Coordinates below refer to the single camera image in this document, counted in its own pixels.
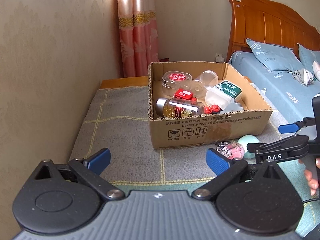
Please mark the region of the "pink transparent toy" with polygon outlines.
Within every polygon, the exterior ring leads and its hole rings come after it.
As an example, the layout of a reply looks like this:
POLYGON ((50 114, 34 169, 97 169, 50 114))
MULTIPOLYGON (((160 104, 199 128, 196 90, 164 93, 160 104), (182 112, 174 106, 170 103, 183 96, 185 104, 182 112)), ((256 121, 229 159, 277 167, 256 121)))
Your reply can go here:
POLYGON ((237 142, 218 142, 216 144, 216 150, 228 159, 242 159, 245 155, 245 150, 243 146, 237 142))

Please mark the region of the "mint green egg-shaped case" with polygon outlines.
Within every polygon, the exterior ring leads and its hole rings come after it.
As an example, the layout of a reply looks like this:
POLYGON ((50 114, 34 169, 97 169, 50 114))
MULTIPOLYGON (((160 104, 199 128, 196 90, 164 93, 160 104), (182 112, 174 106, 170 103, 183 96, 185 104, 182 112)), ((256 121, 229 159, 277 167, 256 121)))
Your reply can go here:
POLYGON ((245 159, 252 159, 254 158, 254 153, 250 153, 247 149, 247 145, 249 143, 259 143, 259 139, 253 135, 244 135, 243 137, 239 138, 237 143, 239 143, 242 148, 244 149, 244 158, 245 159))

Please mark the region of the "black fidget cube red buttons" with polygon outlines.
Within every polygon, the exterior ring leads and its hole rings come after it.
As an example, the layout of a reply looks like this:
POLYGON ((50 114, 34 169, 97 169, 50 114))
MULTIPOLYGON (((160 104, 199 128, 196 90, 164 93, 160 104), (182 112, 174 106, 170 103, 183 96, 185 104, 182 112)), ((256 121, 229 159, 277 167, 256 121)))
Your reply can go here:
POLYGON ((204 114, 219 114, 221 108, 218 105, 206 106, 204 108, 204 114))

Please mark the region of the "grey mouse figurine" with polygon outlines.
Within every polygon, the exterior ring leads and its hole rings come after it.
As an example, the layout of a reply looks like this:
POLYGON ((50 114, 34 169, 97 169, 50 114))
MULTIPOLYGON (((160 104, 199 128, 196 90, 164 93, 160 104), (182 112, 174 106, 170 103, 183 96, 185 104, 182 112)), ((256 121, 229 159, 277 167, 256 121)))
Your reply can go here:
POLYGON ((230 112, 238 112, 243 111, 244 108, 242 107, 241 103, 236 102, 235 100, 231 100, 231 102, 225 107, 224 110, 221 110, 221 114, 230 113, 230 112))

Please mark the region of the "white medical bottle green label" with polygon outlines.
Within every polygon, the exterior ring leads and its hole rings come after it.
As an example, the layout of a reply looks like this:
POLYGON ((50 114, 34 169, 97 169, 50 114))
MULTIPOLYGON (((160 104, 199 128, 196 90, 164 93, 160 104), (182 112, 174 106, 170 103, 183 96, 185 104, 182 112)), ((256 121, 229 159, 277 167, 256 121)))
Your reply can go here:
POLYGON ((208 106, 218 105, 221 110, 224 110, 230 103, 238 102, 241 95, 242 89, 239 86, 223 80, 207 90, 204 100, 208 106))

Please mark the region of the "jar of golden capsules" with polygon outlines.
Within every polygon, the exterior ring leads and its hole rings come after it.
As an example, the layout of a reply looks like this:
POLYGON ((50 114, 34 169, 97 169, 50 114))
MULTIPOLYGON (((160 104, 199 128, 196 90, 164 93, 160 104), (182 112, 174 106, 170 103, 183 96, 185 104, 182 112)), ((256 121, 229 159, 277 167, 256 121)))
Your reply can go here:
POLYGON ((178 98, 159 98, 156 101, 156 113, 166 118, 191 117, 202 115, 205 112, 205 105, 201 102, 184 100, 178 98))

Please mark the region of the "red toy train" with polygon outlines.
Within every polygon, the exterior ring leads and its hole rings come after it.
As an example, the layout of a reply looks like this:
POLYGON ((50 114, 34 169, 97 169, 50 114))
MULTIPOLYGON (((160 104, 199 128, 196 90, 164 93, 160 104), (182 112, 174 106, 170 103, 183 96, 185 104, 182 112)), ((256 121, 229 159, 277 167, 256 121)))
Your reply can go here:
POLYGON ((189 100, 189 101, 197 101, 197 98, 194 96, 192 92, 181 89, 181 88, 175 92, 174 98, 189 100))

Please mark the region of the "clear plastic cup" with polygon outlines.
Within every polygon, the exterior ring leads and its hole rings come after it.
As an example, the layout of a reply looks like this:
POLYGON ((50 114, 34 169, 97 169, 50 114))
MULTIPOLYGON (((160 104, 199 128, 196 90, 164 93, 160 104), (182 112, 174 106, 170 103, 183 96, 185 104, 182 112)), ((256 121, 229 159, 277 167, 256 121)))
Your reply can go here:
POLYGON ((190 82, 189 90, 196 98, 203 98, 206 92, 218 84, 219 78, 216 72, 206 70, 190 82))

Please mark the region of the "clear container with red label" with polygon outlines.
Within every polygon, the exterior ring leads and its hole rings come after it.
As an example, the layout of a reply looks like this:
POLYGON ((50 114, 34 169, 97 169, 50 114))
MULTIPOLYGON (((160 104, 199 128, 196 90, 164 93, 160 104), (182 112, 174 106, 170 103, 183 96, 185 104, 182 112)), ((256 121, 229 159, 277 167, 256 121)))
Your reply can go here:
POLYGON ((162 92, 165 96, 173 97, 179 90, 188 90, 192 76, 189 73, 168 71, 162 76, 162 92))

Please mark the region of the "blue floral bedsheet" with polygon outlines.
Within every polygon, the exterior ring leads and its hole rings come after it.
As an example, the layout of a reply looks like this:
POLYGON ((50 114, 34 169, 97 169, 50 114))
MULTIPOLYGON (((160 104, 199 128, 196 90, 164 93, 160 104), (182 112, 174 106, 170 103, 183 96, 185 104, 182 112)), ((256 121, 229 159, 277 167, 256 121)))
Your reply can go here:
POLYGON ((291 73, 272 72, 253 53, 244 51, 233 53, 229 63, 264 94, 274 109, 271 122, 275 128, 314 117, 312 98, 319 93, 319 81, 301 85, 291 73))

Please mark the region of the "crumpled grey cloth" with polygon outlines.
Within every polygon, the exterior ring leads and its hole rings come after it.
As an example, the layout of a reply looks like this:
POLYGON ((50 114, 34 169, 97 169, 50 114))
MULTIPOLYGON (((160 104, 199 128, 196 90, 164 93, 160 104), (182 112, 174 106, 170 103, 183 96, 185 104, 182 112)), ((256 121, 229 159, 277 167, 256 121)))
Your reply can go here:
POLYGON ((304 68, 295 70, 292 73, 292 77, 303 86, 311 85, 314 82, 313 74, 304 68))

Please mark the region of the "grey green checked mat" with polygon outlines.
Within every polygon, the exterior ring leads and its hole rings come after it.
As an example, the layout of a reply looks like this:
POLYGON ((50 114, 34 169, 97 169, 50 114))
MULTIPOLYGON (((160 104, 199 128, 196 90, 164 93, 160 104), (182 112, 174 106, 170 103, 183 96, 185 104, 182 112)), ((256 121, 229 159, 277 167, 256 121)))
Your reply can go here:
POLYGON ((206 164, 208 145, 154 149, 146 86, 100 89, 93 98, 71 158, 87 158, 102 148, 111 152, 102 178, 125 192, 187 190, 214 178, 206 164))

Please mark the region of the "pink pillow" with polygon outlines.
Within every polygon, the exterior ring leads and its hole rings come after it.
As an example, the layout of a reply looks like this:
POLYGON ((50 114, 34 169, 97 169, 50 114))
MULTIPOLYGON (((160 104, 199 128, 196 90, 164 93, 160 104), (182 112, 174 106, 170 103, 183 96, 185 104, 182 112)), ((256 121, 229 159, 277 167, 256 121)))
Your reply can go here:
POLYGON ((315 78, 320 82, 320 64, 317 61, 314 61, 312 68, 315 78))

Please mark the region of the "wooden headboard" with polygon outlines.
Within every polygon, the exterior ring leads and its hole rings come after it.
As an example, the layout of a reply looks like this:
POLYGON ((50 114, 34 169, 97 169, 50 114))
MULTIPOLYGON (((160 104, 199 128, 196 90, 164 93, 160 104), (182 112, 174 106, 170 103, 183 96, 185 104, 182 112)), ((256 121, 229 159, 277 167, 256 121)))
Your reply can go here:
POLYGON ((296 56, 298 45, 319 51, 319 33, 287 5, 271 0, 229 0, 232 7, 227 59, 235 51, 249 52, 246 39, 281 45, 296 56))

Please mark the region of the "pink curtain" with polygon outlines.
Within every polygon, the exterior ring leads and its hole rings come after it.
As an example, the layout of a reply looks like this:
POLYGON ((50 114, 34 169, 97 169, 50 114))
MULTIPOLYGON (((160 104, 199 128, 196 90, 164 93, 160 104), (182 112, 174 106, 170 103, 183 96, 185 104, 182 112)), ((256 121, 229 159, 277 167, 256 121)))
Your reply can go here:
POLYGON ((124 76, 146 76, 149 64, 159 61, 155 0, 117 2, 124 76))

